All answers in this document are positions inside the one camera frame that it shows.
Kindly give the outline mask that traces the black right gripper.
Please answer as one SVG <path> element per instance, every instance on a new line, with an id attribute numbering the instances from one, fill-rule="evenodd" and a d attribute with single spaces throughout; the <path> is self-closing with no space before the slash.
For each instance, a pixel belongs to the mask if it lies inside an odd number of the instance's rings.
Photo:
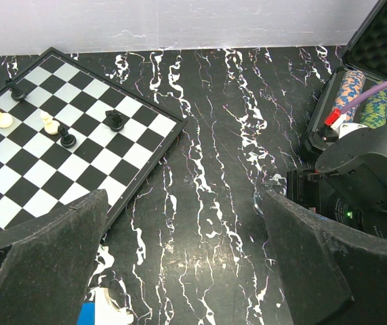
<path id="1" fill-rule="evenodd" d="M 288 171 L 287 197 L 387 240 L 387 125 L 352 131 L 330 145 L 313 168 Z"/>

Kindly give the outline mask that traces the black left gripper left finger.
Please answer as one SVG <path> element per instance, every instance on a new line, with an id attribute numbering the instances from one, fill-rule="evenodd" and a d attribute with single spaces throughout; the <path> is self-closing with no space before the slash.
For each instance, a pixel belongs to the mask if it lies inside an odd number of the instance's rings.
<path id="1" fill-rule="evenodd" d="M 94 190 L 0 232 L 0 324 L 76 324 L 106 225 Z"/>

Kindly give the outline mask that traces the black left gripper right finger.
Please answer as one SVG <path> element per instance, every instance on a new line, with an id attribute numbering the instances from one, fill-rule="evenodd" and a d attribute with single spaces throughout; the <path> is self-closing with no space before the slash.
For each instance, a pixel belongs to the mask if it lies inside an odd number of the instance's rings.
<path id="1" fill-rule="evenodd" d="M 294 324 L 387 324 L 387 240 L 272 190 L 263 211 Z"/>

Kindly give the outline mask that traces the black poker chip case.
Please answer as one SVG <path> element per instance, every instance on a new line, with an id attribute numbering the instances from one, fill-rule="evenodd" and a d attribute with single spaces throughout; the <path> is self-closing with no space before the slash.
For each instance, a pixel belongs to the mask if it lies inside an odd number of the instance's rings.
<path id="1" fill-rule="evenodd" d="M 323 129 L 324 120 L 332 111 L 345 73 L 351 70 L 364 73 L 365 91 L 377 81 L 387 80 L 387 1 L 378 1 L 369 12 L 345 47 L 341 66 L 334 69 L 322 89 L 300 147 L 302 157 L 311 164 L 331 145 L 323 141 L 331 135 Z"/>

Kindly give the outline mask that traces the clear round dealer button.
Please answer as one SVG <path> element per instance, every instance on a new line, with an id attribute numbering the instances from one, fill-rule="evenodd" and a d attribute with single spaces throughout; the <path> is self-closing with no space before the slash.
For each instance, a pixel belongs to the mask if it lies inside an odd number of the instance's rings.
<path id="1" fill-rule="evenodd" d="M 253 207 L 256 213 L 260 216 L 264 216 L 263 198 L 266 192 L 273 191 L 282 196 L 286 195 L 286 187 L 275 180 L 265 181 L 256 185 L 255 190 L 253 191 Z"/>

